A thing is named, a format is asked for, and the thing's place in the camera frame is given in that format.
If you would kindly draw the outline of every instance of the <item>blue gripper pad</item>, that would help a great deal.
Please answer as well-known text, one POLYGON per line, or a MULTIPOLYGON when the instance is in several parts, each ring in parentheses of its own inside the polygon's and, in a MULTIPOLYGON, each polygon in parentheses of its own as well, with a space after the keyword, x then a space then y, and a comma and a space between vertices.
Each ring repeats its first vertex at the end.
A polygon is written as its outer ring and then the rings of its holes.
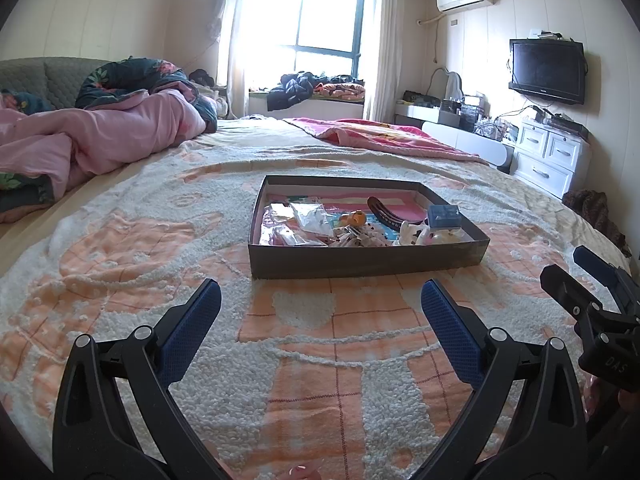
POLYGON ((481 349, 456 312, 456 303, 433 280, 423 285, 420 301, 456 375, 478 390, 484 381, 481 349))
POLYGON ((606 287, 616 286, 616 269, 584 245, 575 248, 574 262, 606 287))
POLYGON ((168 388, 169 384, 177 383, 184 377, 220 312, 221 303, 220 286, 213 280, 207 280, 185 305, 173 307, 183 308, 184 313, 159 348, 156 376, 163 388, 168 388))

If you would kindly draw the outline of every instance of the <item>sheer curtain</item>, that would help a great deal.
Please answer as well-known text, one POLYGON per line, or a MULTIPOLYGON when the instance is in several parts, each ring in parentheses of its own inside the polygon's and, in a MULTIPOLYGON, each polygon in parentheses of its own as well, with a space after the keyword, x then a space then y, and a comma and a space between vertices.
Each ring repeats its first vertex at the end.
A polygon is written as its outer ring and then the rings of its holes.
POLYGON ((402 63, 404 0, 376 0, 370 65, 364 75, 364 118, 380 123, 393 120, 402 63))
POLYGON ((226 84, 230 118, 248 114, 249 86, 245 76, 248 47, 246 20, 242 19, 245 0, 226 0, 220 34, 218 84, 226 84))

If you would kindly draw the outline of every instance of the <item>cardboard tray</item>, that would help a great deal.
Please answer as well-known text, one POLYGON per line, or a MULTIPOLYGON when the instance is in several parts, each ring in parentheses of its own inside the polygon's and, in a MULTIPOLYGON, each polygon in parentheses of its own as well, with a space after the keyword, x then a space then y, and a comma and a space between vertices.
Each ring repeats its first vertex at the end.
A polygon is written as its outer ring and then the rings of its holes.
POLYGON ((327 189, 342 192, 363 190, 371 196, 382 190, 415 192, 415 201, 424 209, 430 204, 447 204, 431 189, 418 182, 375 178, 332 176, 267 175, 254 206, 249 232, 249 260, 254 278, 346 278, 405 274, 425 270, 455 269, 480 263, 489 237, 465 216, 462 229, 468 241, 454 244, 399 247, 313 247, 259 245, 264 207, 269 194, 323 197, 327 189))

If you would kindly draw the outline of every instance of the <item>drawer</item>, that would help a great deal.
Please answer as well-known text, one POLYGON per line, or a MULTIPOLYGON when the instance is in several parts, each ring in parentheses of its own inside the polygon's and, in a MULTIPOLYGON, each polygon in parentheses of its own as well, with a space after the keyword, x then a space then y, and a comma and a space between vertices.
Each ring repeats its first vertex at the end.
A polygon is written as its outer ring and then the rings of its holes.
POLYGON ((575 170, 580 156, 580 142, 558 134, 549 134, 546 142, 545 159, 568 170, 575 170))
POLYGON ((552 168, 522 152, 516 154, 511 172, 514 176, 532 182, 558 198, 562 198, 562 195, 569 191, 574 176, 570 171, 552 168))
POLYGON ((518 139, 518 146, 534 155, 542 156, 545 153, 547 135, 548 132, 542 128, 526 126, 522 129, 518 139))

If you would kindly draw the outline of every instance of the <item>pillow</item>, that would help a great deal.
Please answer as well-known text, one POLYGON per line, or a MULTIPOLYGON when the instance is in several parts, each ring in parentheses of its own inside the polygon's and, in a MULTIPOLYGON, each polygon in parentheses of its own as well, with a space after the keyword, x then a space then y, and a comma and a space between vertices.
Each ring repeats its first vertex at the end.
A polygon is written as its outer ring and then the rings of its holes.
POLYGON ((0 97, 4 108, 18 110, 27 115, 53 110, 52 106, 43 98, 28 92, 14 92, 3 88, 0 90, 0 97))

